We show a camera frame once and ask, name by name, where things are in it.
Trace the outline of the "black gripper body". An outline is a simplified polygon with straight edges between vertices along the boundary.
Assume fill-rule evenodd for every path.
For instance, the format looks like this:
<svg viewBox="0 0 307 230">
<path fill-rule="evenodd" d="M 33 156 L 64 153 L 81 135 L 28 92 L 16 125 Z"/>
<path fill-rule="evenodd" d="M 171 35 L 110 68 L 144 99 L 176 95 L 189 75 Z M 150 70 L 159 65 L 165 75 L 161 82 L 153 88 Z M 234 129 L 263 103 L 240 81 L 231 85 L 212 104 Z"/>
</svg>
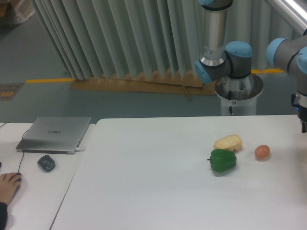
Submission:
<svg viewBox="0 0 307 230">
<path fill-rule="evenodd" d="M 307 109 L 305 107 L 297 107 L 297 116 L 301 121 L 302 133 L 307 132 Z"/>
</svg>

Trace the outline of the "dark sleeve forearm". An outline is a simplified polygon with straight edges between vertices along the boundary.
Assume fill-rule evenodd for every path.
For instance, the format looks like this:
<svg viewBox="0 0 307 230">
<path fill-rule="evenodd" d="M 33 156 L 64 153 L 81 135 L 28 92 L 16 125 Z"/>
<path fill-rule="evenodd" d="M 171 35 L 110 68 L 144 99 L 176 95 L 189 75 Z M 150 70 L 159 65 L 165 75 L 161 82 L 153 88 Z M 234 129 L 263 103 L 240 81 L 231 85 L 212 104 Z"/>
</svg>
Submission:
<svg viewBox="0 0 307 230">
<path fill-rule="evenodd" d="M 0 202 L 0 230 L 5 230 L 8 218 L 7 205 Z"/>
</svg>

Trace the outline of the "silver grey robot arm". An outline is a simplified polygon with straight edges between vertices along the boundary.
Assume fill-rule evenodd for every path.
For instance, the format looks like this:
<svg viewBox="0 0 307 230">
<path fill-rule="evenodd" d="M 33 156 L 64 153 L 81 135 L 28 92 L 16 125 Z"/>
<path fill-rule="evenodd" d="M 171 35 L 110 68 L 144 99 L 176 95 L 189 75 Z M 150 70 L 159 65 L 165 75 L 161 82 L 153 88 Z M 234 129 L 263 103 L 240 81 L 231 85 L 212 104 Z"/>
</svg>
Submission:
<svg viewBox="0 0 307 230">
<path fill-rule="evenodd" d="M 301 36 L 276 38 L 266 49 L 267 60 L 294 77 L 297 92 L 291 96 L 302 125 L 307 130 L 307 3 L 304 0 L 270 0 L 268 4 Z M 242 41 L 224 43 L 230 0 L 201 0 L 205 10 L 204 48 L 195 70 L 204 83 L 214 82 L 224 116 L 254 115 L 262 79 L 251 72 L 252 48 Z"/>
</svg>

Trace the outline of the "person's hand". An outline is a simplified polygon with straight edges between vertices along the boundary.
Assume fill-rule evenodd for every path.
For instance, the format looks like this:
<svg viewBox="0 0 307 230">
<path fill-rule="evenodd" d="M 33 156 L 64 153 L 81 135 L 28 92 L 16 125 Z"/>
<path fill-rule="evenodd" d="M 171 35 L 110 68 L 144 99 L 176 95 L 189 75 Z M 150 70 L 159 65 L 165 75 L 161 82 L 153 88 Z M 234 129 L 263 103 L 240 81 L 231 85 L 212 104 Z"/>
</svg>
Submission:
<svg viewBox="0 0 307 230">
<path fill-rule="evenodd" d="M 15 182 L 14 177 L 16 172 L 4 173 L 0 175 L 0 202 L 9 205 L 21 185 L 20 182 Z"/>
</svg>

